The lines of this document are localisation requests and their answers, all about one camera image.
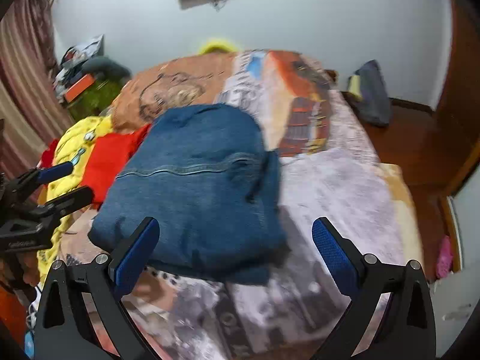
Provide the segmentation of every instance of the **orange box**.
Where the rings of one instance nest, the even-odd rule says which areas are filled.
[[[91,74],[84,75],[75,84],[73,84],[69,90],[65,93],[64,97],[68,103],[71,103],[75,98],[87,89],[95,82],[95,78]]]

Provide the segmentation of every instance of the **bedsheet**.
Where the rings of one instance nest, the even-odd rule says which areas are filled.
[[[271,267],[267,286],[207,282],[147,267],[134,291],[122,301],[135,322],[172,359],[253,355],[277,359],[282,353],[289,359],[308,359],[350,301],[339,293],[313,245],[311,224],[327,216],[362,253],[372,252],[385,263],[405,263],[398,205],[388,182],[392,179],[387,171],[382,173],[365,131],[318,61],[295,53],[271,55],[265,51],[212,58],[218,75],[232,64],[229,77],[212,81],[215,90],[210,90],[210,78],[203,77],[200,83],[193,79],[192,83],[191,77],[182,75],[182,80],[186,78],[183,90],[196,88],[197,97],[190,101],[186,92],[180,96],[179,91],[169,97],[165,93],[171,88],[164,78],[174,79],[174,87],[179,76],[165,73],[168,64],[163,64],[141,73],[133,80],[135,84],[126,88],[123,100],[116,101],[112,123],[117,123],[119,130],[137,128],[161,114],[164,107],[175,106],[179,97],[183,98],[181,105],[217,101],[253,115],[269,137],[268,147],[284,149],[280,219],[289,240],[289,256],[284,265]],[[190,66],[182,59],[172,62]],[[159,75],[157,83],[161,86],[155,88],[156,79],[152,78]],[[310,85],[309,90],[303,85]],[[143,93],[149,91],[150,100],[143,97],[140,101],[138,95],[145,88]],[[280,107],[281,112],[275,114],[278,99],[284,99],[288,106]],[[142,107],[148,108],[150,115],[145,120]],[[300,123],[294,115],[298,111],[307,114]],[[396,180],[401,183],[401,176]],[[397,198],[408,200],[408,196]],[[68,264],[90,262],[101,252],[86,236],[92,215],[94,210],[85,212],[62,238],[59,257]],[[412,226],[405,233],[414,233]],[[385,303],[386,297],[379,303],[357,351],[368,347]],[[95,308],[88,300],[87,306],[94,314]]]

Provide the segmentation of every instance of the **blue gripper pad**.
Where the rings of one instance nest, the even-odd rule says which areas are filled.
[[[37,183],[48,184],[52,181],[68,176],[74,171],[74,165],[70,162],[63,162],[51,168],[42,169],[37,176]]]
[[[146,217],[135,232],[123,240],[110,255],[109,276],[114,282],[115,299],[131,293],[140,273],[160,238],[160,226],[156,219]]]
[[[326,218],[315,220],[311,235],[340,292],[354,297],[359,290],[357,270],[339,244],[348,240],[342,238]]]

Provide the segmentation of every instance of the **pink object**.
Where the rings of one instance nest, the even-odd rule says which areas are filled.
[[[448,276],[450,268],[452,267],[453,262],[453,253],[452,246],[450,245],[450,237],[445,235],[442,240],[442,245],[440,247],[440,253],[437,260],[437,278],[442,279]]]

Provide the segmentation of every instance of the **gray bag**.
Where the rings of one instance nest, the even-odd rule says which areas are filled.
[[[351,105],[357,109],[359,119],[375,126],[387,126],[392,107],[378,62],[368,61],[355,74],[359,76],[362,99]]]

